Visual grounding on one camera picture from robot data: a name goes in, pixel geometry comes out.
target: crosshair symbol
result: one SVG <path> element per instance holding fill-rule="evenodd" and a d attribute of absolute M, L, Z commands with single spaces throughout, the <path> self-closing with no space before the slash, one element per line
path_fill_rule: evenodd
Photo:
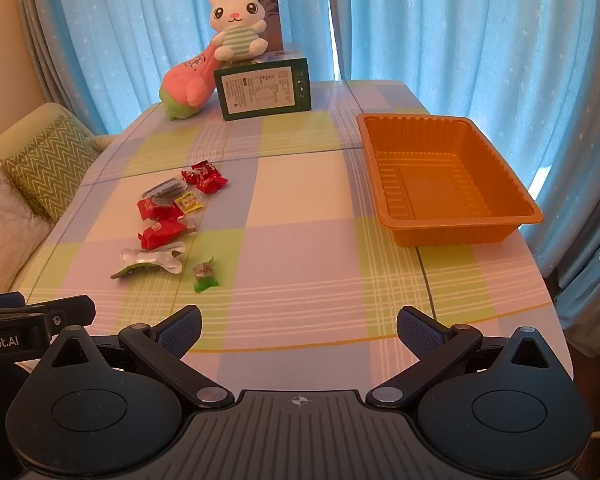
<path fill-rule="evenodd" d="M 296 406 L 300 407 L 303 404 L 306 404 L 310 401 L 306 397 L 303 397 L 302 395 L 298 394 L 293 399 L 291 399 L 291 402 L 294 403 Z"/>

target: plastic container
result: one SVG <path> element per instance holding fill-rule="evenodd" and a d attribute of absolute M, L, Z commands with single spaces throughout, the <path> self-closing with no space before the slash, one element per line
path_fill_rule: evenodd
<path fill-rule="evenodd" d="M 360 114 L 376 214 L 401 247 L 500 242 L 542 212 L 469 119 Z"/>

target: checkered tablecloth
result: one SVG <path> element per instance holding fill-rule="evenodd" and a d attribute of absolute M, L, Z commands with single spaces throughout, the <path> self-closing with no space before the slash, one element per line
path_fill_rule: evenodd
<path fill-rule="evenodd" d="M 74 202 L 14 288 L 29 303 L 89 294 L 90 332 L 155 324 L 188 303 L 203 331 L 185 361 L 242 388 L 357 388 L 415 357 L 395 335 L 405 304 L 485 335 L 538 328 L 571 362 L 542 278 L 516 231 L 501 244 L 399 248 L 374 213 L 355 117 L 426 113 L 402 83 L 312 85 L 310 112 L 224 122 L 217 101 L 185 121 L 146 110 L 91 167 Z M 208 159 L 230 183 L 203 196 L 185 270 L 109 276 L 138 247 L 140 194 Z M 192 267 L 213 257 L 220 287 L 194 292 Z"/>

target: white stuffed rabbit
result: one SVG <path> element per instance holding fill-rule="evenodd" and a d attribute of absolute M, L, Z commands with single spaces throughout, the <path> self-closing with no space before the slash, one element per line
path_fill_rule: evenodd
<path fill-rule="evenodd" d="M 258 0 L 209 0 L 211 28 L 218 33 L 211 43 L 218 46 L 215 56 L 220 61 L 253 59 L 267 49 L 264 32 L 265 10 Z"/>

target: green box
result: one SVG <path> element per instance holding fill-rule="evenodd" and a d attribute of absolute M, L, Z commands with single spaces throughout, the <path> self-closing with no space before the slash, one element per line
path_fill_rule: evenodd
<path fill-rule="evenodd" d="M 225 121 L 311 110 L 309 68 L 293 43 L 218 68 L 214 77 Z"/>

